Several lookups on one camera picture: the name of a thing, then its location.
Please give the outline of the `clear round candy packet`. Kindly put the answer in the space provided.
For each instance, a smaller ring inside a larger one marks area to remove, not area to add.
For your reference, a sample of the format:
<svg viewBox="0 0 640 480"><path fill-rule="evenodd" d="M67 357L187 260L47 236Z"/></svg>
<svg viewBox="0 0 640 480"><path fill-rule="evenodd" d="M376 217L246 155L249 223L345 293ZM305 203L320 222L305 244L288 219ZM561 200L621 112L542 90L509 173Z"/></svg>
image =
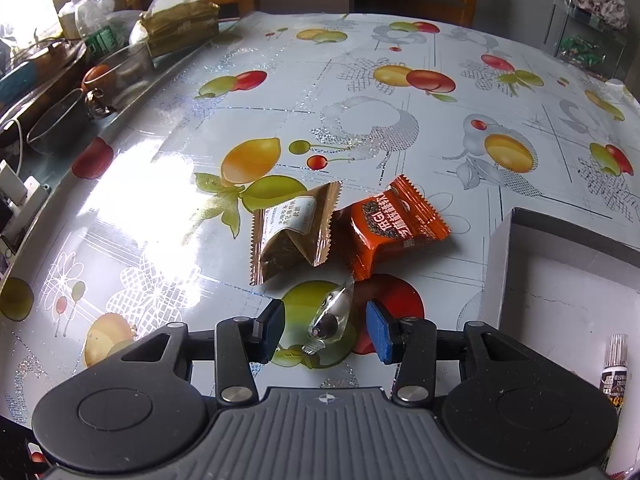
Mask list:
<svg viewBox="0 0 640 480"><path fill-rule="evenodd" d="M350 278L324 297L307 328L309 341L302 347L307 356L313 356L343 338L352 312L354 290L355 282Z"/></svg>

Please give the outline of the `brown white biscuit packet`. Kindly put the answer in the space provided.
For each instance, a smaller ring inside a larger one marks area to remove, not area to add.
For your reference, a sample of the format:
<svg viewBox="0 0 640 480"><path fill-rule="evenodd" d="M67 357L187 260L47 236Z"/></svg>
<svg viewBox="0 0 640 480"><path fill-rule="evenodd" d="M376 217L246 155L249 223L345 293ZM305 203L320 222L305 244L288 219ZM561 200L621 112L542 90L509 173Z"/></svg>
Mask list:
<svg viewBox="0 0 640 480"><path fill-rule="evenodd" d="M265 284L301 266L322 266L329 258L331 224L342 192L333 181L253 214L250 240L250 284Z"/></svg>

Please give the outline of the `orange snack packet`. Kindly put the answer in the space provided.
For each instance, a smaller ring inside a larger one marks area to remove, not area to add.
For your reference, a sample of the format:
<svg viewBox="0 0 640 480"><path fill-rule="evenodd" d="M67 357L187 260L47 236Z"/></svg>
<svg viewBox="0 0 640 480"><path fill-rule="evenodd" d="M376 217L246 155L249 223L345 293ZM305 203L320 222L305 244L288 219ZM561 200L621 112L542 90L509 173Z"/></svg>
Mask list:
<svg viewBox="0 0 640 480"><path fill-rule="evenodd" d="M450 227L403 174L385 191L358 200L334 214L332 236L357 281L408 249L446 240Z"/></svg>

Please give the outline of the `grey cardboard box tray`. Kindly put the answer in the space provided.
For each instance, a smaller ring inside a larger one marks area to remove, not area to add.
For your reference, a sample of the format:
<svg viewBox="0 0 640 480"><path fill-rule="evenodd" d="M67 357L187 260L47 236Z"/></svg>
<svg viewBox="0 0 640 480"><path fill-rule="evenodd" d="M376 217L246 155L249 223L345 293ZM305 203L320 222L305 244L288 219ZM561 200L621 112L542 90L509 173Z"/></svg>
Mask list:
<svg viewBox="0 0 640 480"><path fill-rule="evenodd" d="M638 462L638 249L514 208L490 238L480 319L594 386L611 337L626 335L628 382L608 472Z"/></svg>

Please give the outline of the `fruit pattern tablecloth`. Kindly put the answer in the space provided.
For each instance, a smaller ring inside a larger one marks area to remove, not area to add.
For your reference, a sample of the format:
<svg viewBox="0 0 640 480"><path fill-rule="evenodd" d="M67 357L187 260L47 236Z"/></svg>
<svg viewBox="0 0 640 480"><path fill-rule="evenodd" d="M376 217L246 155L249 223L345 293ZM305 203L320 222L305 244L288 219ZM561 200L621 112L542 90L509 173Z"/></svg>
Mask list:
<svg viewBox="0 0 640 480"><path fill-rule="evenodd" d="M639 243L638 106L525 44L398 16L257 13L172 70L130 68L125 87L137 101L88 133L2 280L1 411L22 425L120 346L273 297L290 318L258 385L386 385L356 332L302 350L339 261L250 284L253 212L328 182L348 206L403 175L439 210L449 240L378 270L444 327L480 303L513 208Z"/></svg>

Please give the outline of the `glass cup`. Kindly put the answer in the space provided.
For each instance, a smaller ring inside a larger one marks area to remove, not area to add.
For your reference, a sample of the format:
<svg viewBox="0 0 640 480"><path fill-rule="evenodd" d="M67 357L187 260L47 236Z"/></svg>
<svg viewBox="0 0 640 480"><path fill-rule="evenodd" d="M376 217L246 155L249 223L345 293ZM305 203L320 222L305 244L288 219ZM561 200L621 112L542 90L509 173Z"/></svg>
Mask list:
<svg viewBox="0 0 640 480"><path fill-rule="evenodd" d="M146 44L133 44L90 68L81 81L85 107L92 118L121 112L149 87L154 64Z"/></svg>

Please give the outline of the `tissue pack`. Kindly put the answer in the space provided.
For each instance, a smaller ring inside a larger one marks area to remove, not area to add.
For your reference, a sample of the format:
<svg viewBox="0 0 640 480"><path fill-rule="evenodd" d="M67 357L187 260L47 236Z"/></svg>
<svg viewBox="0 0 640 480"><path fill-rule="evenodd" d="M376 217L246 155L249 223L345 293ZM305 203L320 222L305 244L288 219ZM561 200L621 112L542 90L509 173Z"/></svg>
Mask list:
<svg viewBox="0 0 640 480"><path fill-rule="evenodd" d="M219 6L208 0L153 0L131 29L129 44L146 44L152 58L219 34Z"/></svg>

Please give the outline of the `glass shelf cart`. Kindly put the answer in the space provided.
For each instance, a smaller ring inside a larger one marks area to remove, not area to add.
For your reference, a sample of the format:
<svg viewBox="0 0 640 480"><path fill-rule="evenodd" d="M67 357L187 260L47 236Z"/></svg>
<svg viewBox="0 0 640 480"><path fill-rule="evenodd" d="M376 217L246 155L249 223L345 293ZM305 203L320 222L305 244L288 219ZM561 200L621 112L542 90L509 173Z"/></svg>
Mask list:
<svg viewBox="0 0 640 480"><path fill-rule="evenodd" d="M626 28L615 29L575 0L553 0L542 50L601 80L625 73Z"/></svg>

